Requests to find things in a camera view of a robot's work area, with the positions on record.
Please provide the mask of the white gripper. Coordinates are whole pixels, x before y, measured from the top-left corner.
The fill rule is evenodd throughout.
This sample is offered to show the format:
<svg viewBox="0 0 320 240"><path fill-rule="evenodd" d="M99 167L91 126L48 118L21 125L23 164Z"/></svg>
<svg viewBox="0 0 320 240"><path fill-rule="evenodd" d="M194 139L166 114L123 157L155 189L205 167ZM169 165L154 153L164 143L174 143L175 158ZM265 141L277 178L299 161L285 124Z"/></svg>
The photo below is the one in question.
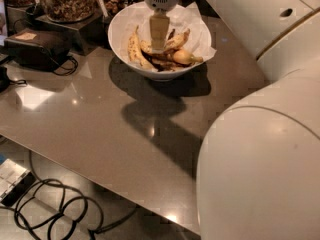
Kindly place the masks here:
<svg viewBox="0 0 320 240"><path fill-rule="evenodd" d="M152 10L171 11L181 0L144 0ZM149 19L151 45L155 50L162 50L170 25L170 18L165 12L155 11Z"/></svg>

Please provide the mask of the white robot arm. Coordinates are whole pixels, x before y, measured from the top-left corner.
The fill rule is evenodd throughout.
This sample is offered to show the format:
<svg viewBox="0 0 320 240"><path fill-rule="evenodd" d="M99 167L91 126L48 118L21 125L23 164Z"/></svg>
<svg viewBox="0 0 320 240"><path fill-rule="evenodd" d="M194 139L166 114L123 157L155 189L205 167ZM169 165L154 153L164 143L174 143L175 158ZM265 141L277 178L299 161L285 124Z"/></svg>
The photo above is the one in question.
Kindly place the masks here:
<svg viewBox="0 0 320 240"><path fill-rule="evenodd" d="M320 0L206 1L270 84L203 140L201 239L320 240Z"/></svg>

